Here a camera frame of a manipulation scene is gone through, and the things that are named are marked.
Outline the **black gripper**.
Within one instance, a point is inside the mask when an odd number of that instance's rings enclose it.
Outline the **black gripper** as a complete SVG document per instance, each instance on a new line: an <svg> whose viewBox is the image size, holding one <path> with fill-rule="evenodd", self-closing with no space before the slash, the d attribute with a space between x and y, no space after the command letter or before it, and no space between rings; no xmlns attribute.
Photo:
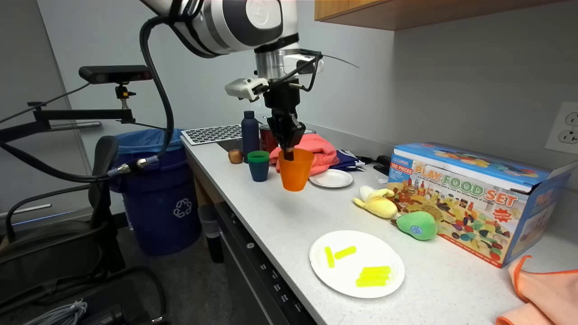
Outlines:
<svg viewBox="0 0 578 325"><path fill-rule="evenodd" d="M319 50L279 49L256 50L256 72L252 78L238 78L225 85L225 94L256 101L263 97L270 110L267 125L278 141L283 159L292 161L292 148L299 144L305 125L297 119L299 92L308 92L314 81L301 85L299 74L316 74L323 58Z"/></svg>

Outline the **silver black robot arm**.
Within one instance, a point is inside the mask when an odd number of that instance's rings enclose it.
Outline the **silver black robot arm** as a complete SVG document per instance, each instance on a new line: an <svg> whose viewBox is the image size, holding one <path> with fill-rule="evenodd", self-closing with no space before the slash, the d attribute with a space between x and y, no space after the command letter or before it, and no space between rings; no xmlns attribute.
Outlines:
<svg viewBox="0 0 578 325"><path fill-rule="evenodd" d="M263 97L270 110L267 125L287 161L301 141L305 125L297 119L299 92L316 79L319 50L301 49L296 31L296 0L140 0L151 13L138 31L138 47L157 87L166 134L173 130L173 114L162 81L153 65L148 38L153 27L167 25L180 43L198 58L218 58L252 50L252 78L238 78L225 94L256 101Z"/></svg>

